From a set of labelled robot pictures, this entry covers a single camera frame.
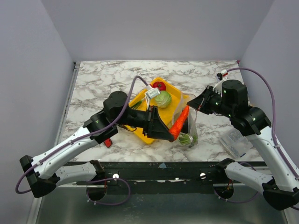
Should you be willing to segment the orange carrot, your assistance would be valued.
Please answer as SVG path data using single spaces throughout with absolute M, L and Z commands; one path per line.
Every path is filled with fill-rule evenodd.
M 186 106 L 184 110 L 181 112 L 180 116 L 175 121 L 175 123 L 170 128 L 169 132 L 173 136 L 174 140 L 176 140 L 179 137 L 181 130 L 184 126 L 184 123 L 188 118 L 188 114 L 189 114 L 189 106 Z

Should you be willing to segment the green celery stalk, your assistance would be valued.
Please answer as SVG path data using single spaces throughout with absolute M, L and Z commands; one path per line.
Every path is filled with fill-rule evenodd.
M 189 133 L 181 133 L 178 137 L 178 141 L 182 146 L 193 147 L 198 142 L 198 135 L 190 135 Z

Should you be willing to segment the clear pink-dotted zip bag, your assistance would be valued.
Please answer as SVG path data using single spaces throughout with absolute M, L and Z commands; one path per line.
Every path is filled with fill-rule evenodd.
M 175 108 L 174 113 L 172 115 L 172 119 L 171 119 L 172 125 L 175 123 L 177 118 L 180 116 L 181 112 L 186 107 L 187 102 L 189 102 L 190 100 L 192 100 L 194 98 L 195 98 L 194 94 L 181 93 L 181 96 L 179 97 L 179 103 L 178 103 L 177 107 Z M 186 121 L 184 123 L 181 133 L 189 133 L 190 135 L 194 135 L 195 133 L 197 133 L 197 128 L 196 128 L 197 113 L 198 112 L 195 109 L 189 107 L 188 118 L 186 119 Z

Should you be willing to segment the red tomato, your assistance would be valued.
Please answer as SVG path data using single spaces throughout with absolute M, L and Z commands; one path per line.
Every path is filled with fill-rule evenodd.
M 166 91 L 166 85 L 163 82 L 155 82 L 152 87 L 158 88 L 160 91 Z

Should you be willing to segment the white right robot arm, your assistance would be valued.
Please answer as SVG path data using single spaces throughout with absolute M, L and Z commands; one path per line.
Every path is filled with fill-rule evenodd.
M 207 86 L 187 105 L 204 114 L 217 113 L 229 118 L 231 125 L 256 148 L 271 171 L 265 175 L 226 159 L 215 171 L 217 181 L 225 183 L 231 179 L 243 183 L 262 194 L 277 210 L 299 203 L 299 170 L 272 134 L 273 123 L 263 110 L 249 105 L 244 84 L 238 80 L 224 81 L 221 93 Z

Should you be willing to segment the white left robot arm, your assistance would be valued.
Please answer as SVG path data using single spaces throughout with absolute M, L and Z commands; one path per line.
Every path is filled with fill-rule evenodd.
M 175 140 L 156 106 L 150 106 L 146 111 L 133 110 L 128 107 L 127 94 L 115 91 L 104 101 L 103 109 L 91 116 L 71 137 L 38 156 L 20 158 L 33 196 L 43 197 L 57 186 L 71 182 L 101 183 L 104 170 L 99 162 L 90 161 L 77 166 L 67 166 L 67 163 L 116 135 L 118 125 L 141 128 L 143 134 L 152 139 Z

